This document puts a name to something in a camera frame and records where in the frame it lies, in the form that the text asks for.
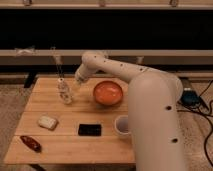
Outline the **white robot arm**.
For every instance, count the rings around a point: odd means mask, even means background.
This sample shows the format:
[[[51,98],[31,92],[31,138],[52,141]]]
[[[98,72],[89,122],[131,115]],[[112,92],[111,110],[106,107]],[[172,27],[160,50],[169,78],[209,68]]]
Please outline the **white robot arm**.
[[[176,103],[183,85],[158,69],[110,60],[101,51],[86,51],[75,72],[78,83],[104,71],[128,84],[128,122],[136,171],[188,171]]]

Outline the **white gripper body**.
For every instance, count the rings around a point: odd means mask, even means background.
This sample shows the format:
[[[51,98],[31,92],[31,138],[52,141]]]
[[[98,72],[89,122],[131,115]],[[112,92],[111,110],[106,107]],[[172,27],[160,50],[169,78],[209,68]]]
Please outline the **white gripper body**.
[[[92,75],[92,70],[81,64],[75,72],[75,80],[79,83],[85,83]]]

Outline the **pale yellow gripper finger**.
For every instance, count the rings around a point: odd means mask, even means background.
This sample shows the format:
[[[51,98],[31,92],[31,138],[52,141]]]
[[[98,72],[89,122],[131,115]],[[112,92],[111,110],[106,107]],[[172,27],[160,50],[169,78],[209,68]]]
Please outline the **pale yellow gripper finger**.
[[[74,81],[73,84],[72,84],[72,90],[73,91],[78,91],[81,87],[81,83],[80,82],[77,82],[77,81]]]

